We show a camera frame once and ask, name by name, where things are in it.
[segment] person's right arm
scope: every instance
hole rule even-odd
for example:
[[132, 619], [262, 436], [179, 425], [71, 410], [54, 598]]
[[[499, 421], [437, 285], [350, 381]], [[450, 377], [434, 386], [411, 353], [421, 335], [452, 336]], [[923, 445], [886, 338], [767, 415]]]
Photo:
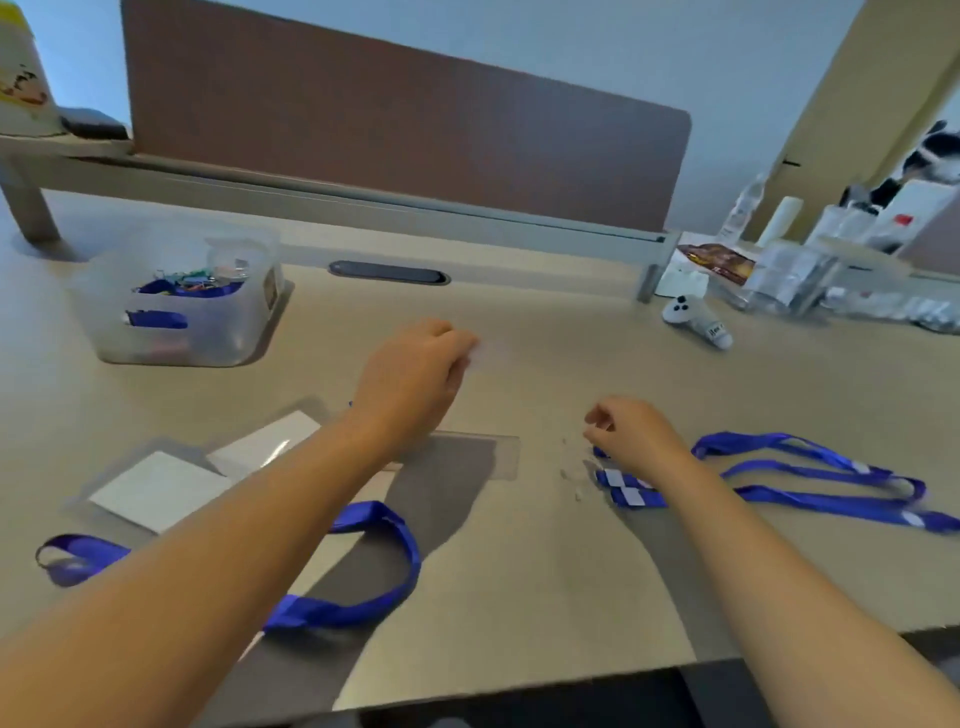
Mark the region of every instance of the person's right arm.
[[949, 680], [694, 458], [655, 407], [606, 398], [587, 423], [585, 437], [680, 517], [782, 728], [960, 725]]

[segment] yellow door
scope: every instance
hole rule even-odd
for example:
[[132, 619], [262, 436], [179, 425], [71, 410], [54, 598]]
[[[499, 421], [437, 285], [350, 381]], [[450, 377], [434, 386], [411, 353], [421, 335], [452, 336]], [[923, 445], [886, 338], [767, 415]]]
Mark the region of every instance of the yellow door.
[[745, 239], [756, 240], [791, 195], [804, 210], [787, 237], [803, 240], [848, 184], [888, 174], [899, 146], [919, 139], [924, 110], [935, 110], [931, 96], [958, 58], [960, 0], [867, 0], [787, 140]]

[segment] game controller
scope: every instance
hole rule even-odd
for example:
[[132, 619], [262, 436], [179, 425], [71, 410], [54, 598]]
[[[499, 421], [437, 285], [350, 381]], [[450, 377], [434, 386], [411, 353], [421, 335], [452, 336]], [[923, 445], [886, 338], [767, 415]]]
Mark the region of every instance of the game controller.
[[690, 327], [717, 349], [726, 350], [733, 346], [733, 337], [727, 327], [702, 298], [678, 296], [667, 304], [662, 317], [667, 324]]

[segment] blue lanyard in bin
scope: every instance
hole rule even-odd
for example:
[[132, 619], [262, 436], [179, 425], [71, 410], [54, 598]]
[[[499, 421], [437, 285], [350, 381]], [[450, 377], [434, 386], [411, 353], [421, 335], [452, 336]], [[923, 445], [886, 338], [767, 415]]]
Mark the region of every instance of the blue lanyard in bin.
[[[380, 621], [389, 615], [417, 586], [420, 577], [420, 550], [403, 519], [378, 500], [351, 503], [337, 517], [330, 533], [353, 533], [377, 527], [387, 527], [400, 540], [410, 562], [410, 570], [402, 584], [384, 595], [350, 606], [342, 606], [307, 596], [287, 595], [280, 600], [264, 631], [277, 629], [305, 629], [317, 627], [352, 627]], [[58, 548], [74, 557], [71, 560], [45, 564], [40, 553], [46, 548]], [[36, 551], [36, 561], [58, 586], [74, 586], [100, 573], [130, 553], [130, 549], [104, 539], [77, 534], [62, 534], [48, 540]]]
[[[818, 513], [831, 513], [835, 516], [864, 519], [894, 525], [912, 525], [931, 533], [955, 533], [960, 531], [960, 519], [946, 513], [925, 511], [917, 508], [917, 503], [926, 494], [926, 485], [922, 480], [897, 475], [893, 471], [851, 460], [802, 437], [784, 432], [771, 432], [762, 435], [746, 435], [738, 432], [716, 432], [697, 441], [691, 452], [699, 460], [714, 455], [737, 455], [758, 449], [778, 449], [810, 460], [830, 465], [835, 470], [806, 468], [781, 463], [779, 460], [745, 460], [720, 473], [728, 478], [739, 473], [756, 470], [775, 470], [799, 477], [835, 480], [872, 488], [888, 489], [897, 481], [910, 486], [910, 495], [906, 497], [873, 496], [831, 496], [827, 494], [799, 493], [771, 488], [766, 485], [746, 485], [734, 488], [744, 500], [752, 503], [776, 503], [792, 508], [802, 508]], [[600, 448], [593, 449], [594, 454], [607, 459]], [[611, 489], [613, 502], [621, 508], [665, 508], [666, 500], [654, 488], [628, 473], [605, 469], [596, 475], [597, 481]]]

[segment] translucent plastic bin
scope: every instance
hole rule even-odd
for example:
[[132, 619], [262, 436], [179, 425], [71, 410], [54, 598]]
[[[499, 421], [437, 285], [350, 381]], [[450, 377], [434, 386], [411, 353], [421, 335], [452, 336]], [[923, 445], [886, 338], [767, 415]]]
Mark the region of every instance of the translucent plastic bin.
[[[151, 225], [93, 258], [70, 280], [70, 290], [81, 324], [104, 361], [233, 367], [253, 356], [276, 314], [284, 287], [277, 248], [278, 236], [269, 230], [216, 221]], [[243, 264], [247, 276], [238, 290], [221, 298], [134, 292], [157, 276], [225, 262]], [[186, 326], [132, 326], [129, 312], [141, 311], [173, 312]]]

